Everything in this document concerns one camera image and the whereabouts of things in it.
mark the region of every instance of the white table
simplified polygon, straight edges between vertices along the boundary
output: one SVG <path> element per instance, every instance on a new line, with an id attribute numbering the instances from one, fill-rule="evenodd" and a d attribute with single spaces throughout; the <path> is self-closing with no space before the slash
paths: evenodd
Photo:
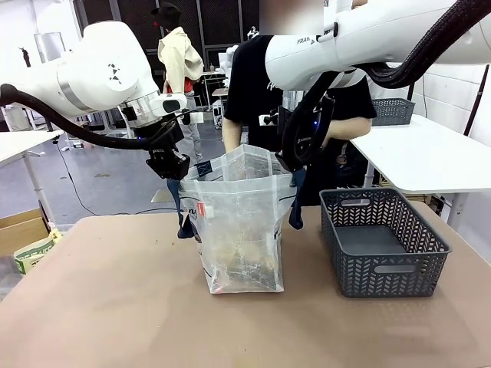
<path id="1" fill-rule="evenodd" d="M 456 230 L 469 193 L 491 190 L 491 147 L 419 115 L 406 126 L 374 126 L 352 143 L 369 162 L 364 187 L 376 168 L 405 194 L 456 193 L 448 219 Z"/>
<path id="2" fill-rule="evenodd" d="M 223 111 L 225 108 L 223 106 L 223 98 L 229 96 L 229 89 L 228 88 L 218 88 L 217 90 L 215 90 L 213 92 L 212 96 L 218 97 L 220 99 L 220 104 L 222 105 L 222 108 L 220 109 L 220 113 L 222 115 L 222 123 L 223 123 L 223 118 L 224 118 L 224 114 L 225 114 L 225 111 Z"/>
<path id="3" fill-rule="evenodd" d="M 206 98 L 208 99 L 208 109 L 210 110 L 212 108 L 211 100 L 209 99 L 209 91 L 208 91 L 208 77 L 213 77 L 213 76 L 219 76 L 222 75 L 225 77 L 225 73 L 222 71 L 205 71 L 202 75 L 203 77 L 203 82 L 205 84 L 205 91 L 206 91 Z"/>
<path id="4" fill-rule="evenodd" d="M 24 160 L 29 176 L 31 177 L 32 185 L 34 186 L 34 191 L 51 222 L 54 222 L 53 212 L 31 164 L 31 156 L 40 155 L 30 152 L 29 150 L 38 144 L 48 142 L 61 134 L 63 134 L 63 131 L 61 130 L 55 130 L 54 132 L 36 131 L 0 133 L 0 166 L 20 158 Z"/>

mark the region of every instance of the gray floor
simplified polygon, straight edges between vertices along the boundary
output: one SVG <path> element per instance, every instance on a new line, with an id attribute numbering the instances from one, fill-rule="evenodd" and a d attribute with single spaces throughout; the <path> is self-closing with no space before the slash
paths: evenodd
<path id="1" fill-rule="evenodd" d="M 213 122 L 200 124 L 199 131 L 205 159 L 224 154 L 222 134 L 215 130 Z M 60 148 L 63 146 L 64 142 L 60 142 Z M 92 216 L 80 205 L 56 146 L 45 143 L 33 150 L 46 152 L 42 157 L 33 158 L 32 162 L 57 224 L 72 225 L 83 217 Z M 175 207 L 170 202 L 150 203 L 157 190 L 165 187 L 165 182 L 146 165 L 146 152 L 94 147 L 62 154 L 82 202 L 98 215 Z M 38 199 L 23 161 L 0 167 L 0 218 L 37 206 Z M 20 279 L 14 270 L 11 259 L 0 259 L 0 300 Z"/>

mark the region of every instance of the clear plastic bag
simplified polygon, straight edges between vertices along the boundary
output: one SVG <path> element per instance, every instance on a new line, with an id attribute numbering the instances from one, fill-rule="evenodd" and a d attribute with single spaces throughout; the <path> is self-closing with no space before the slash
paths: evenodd
<path id="1" fill-rule="evenodd" d="M 201 244 L 199 254 L 212 294 L 283 291 L 282 220 L 292 206 L 292 174 L 274 153 L 242 145 L 196 167 L 180 185 Z"/>

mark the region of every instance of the person's arm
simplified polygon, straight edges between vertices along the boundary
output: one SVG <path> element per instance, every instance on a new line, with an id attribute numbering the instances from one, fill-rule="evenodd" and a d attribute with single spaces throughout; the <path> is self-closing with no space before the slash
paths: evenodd
<path id="1" fill-rule="evenodd" d="M 370 132 L 371 120 L 377 117 L 377 113 L 371 100 L 367 78 L 354 86 L 331 90 L 330 95 L 336 100 L 336 104 L 324 147 L 330 139 L 352 140 Z"/>
<path id="2" fill-rule="evenodd" d="M 241 137 L 242 124 L 224 118 L 222 125 L 222 138 L 223 144 L 225 145 L 225 152 L 229 153 L 240 146 Z"/>
<path id="3" fill-rule="evenodd" d="M 227 153 L 240 146 L 242 137 L 242 118 L 244 106 L 247 104 L 245 96 L 247 82 L 244 80 L 247 67 L 243 63 L 244 57 L 242 49 L 239 47 L 233 57 L 227 108 L 222 124 L 223 144 Z"/>
<path id="4" fill-rule="evenodd" d="M 347 120 L 332 120 L 328 135 L 322 146 L 326 147 L 330 139 L 353 140 L 359 136 L 369 134 L 371 130 L 371 119 L 365 117 L 353 117 Z"/>

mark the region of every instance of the cable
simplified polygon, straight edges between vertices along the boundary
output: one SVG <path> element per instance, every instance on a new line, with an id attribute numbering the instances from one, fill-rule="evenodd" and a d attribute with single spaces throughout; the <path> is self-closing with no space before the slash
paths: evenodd
<path id="1" fill-rule="evenodd" d="M 481 84 L 479 85 L 479 90 L 477 91 L 476 99 L 474 100 L 473 109 L 470 111 L 469 120 L 467 121 L 466 129 L 463 131 L 464 136 L 469 136 L 470 131 L 473 128 L 474 120 L 476 119 L 477 110 L 479 109 L 479 105 L 481 104 L 481 99 L 483 98 L 484 87 L 486 86 L 486 81 L 488 79 L 489 73 L 489 64 L 486 65 L 484 69 L 483 79 L 481 80 Z"/>
<path id="2" fill-rule="evenodd" d="M 101 215 L 98 215 L 97 213 L 95 212 L 92 212 L 90 209 L 88 209 L 84 203 L 82 202 L 80 196 L 78 195 L 78 191 L 77 191 L 77 186 L 75 185 L 75 182 L 74 182 L 74 179 L 71 177 L 71 174 L 70 174 L 70 170 L 68 169 L 68 165 L 67 165 L 67 162 L 65 161 L 64 157 L 63 157 L 63 154 L 61 153 L 61 149 L 60 149 L 60 146 L 58 145 L 58 142 L 57 141 L 54 141 L 54 144 L 56 146 L 56 148 L 58 148 L 58 152 L 60 153 L 60 156 L 61 156 L 61 159 L 63 160 L 63 164 L 64 164 L 64 167 L 65 169 L 67 170 L 67 174 L 68 174 L 68 178 L 70 178 L 71 180 L 71 184 L 74 186 L 74 191 L 75 191 L 75 195 L 77 196 L 78 198 L 78 201 L 80 203 L 80 205 L 82 207 L 84 207 L 89 213 L 91 213 L 92 215 L 94 216 L 101 216 Z"/>
<path id="3" fill-rule="evenodd" d="M 74 179 L 71 177 L 70 170 L 68 168 L 67 162 L 65 161 L 65 159 L 63 157 L 63 153 L 61 153 L 60 146 L 58 145 L 58 142 L 57 141 L 54 141 L 54 144 L 55 144 L 56 148 L 58 148 L 58 152 L 60 153 L 61 159 L 63 160 L 64 167 L 67 170 L 68 178 L 70 178 L 70 180 L 71 180 L 71 184 L 74 187 L 75 195 L 77 196 L 77 199 L 78 199 L 80 205 L 86 211 L 88 211 L 89 213 L 91 213 L 94 216 L 97 216 L 97 217 L 105 216 L 105 215 L 98 215 L 97 213 L 91 211 L 86 205 L 84 205 L 84 203 L 82 202 L 80 196 L 78 195 L 77 186 L 75 185 Z M 168 210 L 168 211 L 175 211 L 175 212 L 177 212 L 177 209 L 146 209 L 144 211 L 136 212 L 134 214 L 131 214 L 131 213 L 128 213 L 128 212 L 118 212 L 118 213 L 113 213 L 113 214 L 107 215 L 107 216 L 116 216 L 116 215 L 140 215 L 140 214 L 146 213 L 146 212 L 161 211 L 161 210 Z"/>
<path id="4" fill-rule="evenodd" d="M 137 212 L 135 213 L 135 215 L 140 215 L 142 213 L 145 213 L 145 212 L 152 212 L 152 211 L 163 211 L 163 210 L 169 210 L 169 211 L 176 211 L 177 212 L 177 209 L 146 209 L 145 211 L 140 211 L 140 212 Z"/>
<path id="5" fill-rule="evenodd" d="M 65 119 L 56 110 L 49 107 L 46 103 L 39 100 L 30 94 L 17 90 L 10 84 L 0 85 L 0 104 L 12 104 L 17 102 L 26 107 L 40 113 L 45 119 L 52 121 L 57 127 L 65 132 L 76 136 L 78 139 L 92 143 L 96 146 L 102 146 L 107 148 L 116 148 L 122 150 L 150 150 L 152 148 L 162 148 L 158 146 L 159 143 L 165 144 L 167 136 L 173 134 L 173 128 L 178 124 L 177 119 L 183 115 L 187 115 L 193 111 L 186 111 L 178 116 L 170 117 L 171 120 L 165 120 L 164 118 L 160 123 L 164 125 L 158 130 L 157 134 L 151 138 L 143 138 L 141 140 L 132 140 L 126 138 L 116 138 L 110 136 L 101 136 L 96 133 L 92 133 L 89 130 L 79 127 L 73 124 L 70 120 Z"/>
<path id="6" fill-rule="evenodd" d="M 423 74 L 423 101 L 424 101 L 424 117 L 428 117 L 427 95 L 424 88 L 424 74 Z"/>
<path id="7" fill-rule="evenodd" d="M 456 0 L 424 35 L 406 60 L 396 68 L 385 63 L 356 65 L 381 87 L 410 85 L 474 25 L 491 13 L 491 0 Z"/>

